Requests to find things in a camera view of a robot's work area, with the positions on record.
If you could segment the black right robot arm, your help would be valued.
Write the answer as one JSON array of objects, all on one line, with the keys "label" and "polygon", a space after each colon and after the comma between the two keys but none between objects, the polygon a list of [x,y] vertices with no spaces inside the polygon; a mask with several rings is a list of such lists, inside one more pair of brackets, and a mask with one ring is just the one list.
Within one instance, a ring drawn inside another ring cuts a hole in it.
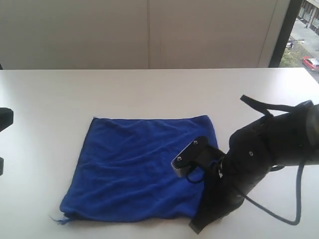
[{"label": "black right robot arm", "polygon": [[196,233],[237,210],[268,173],[287,166],[298,167],[296,217],[275,218],[291,226],[300,222],[303,169],[319,162],[319,107],[312,101],[292,107],[266,104],[248,96],[241,100],[262,117],[230,136],[227,153],[209,146],[204,137],[190,144],[191,163],[204,170],[204,189],[189,224]]}]

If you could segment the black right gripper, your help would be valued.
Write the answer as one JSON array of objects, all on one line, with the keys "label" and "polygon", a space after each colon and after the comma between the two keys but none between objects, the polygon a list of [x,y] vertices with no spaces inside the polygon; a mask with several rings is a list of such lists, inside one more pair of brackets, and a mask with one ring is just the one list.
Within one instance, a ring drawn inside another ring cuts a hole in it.
[{"label": "black right gripper", "polygon": [[252,163],[247,159],[221,159],[200,164],[204,189],[189,226],[199,234],[207,225],[238,209],[252,190]]}]

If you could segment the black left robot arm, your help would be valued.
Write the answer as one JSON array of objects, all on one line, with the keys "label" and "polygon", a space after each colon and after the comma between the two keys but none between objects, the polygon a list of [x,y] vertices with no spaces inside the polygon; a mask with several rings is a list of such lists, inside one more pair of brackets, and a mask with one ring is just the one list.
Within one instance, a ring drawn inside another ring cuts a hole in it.
[{"label": "black left robot arm", "polygon": [[13,110],[0,108],[0,131],[5,130],[13,124]]}]

